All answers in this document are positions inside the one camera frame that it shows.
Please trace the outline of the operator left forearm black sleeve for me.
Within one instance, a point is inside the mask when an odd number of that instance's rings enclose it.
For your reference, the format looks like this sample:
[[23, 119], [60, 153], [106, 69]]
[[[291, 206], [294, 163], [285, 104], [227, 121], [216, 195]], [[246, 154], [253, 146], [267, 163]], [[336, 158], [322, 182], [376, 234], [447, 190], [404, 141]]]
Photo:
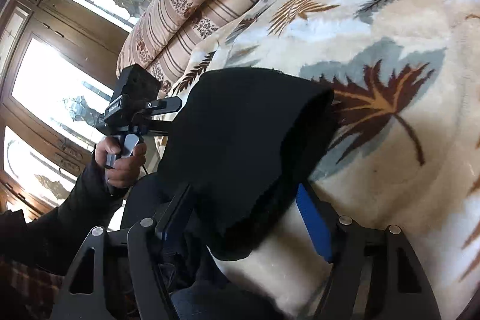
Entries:
[[30, 223], [22, 211], [1, 214], [1, 255], [47, 273], [65, 275], [93, 227], [106, 227], [122, 203], [125, 188], [109, 188], [105, 171], [90, 162], [69, 196]]

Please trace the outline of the operator left hand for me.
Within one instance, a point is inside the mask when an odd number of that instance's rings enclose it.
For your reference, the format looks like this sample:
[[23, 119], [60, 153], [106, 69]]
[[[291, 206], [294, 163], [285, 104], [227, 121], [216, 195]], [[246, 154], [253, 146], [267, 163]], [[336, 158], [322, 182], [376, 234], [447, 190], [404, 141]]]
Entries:
[[117, 159], [112, 166], [107, 168], [107, 155], [120, 154], [121, 148], [117, 140], [107, 136], [96, 146], [94, 152], [95, 162], [106, 170], [106, 183], [113, 188], [130, 188], [137, 180], [146, 161], [146, 145], [140, 143], [133, 148], [132, 155]]

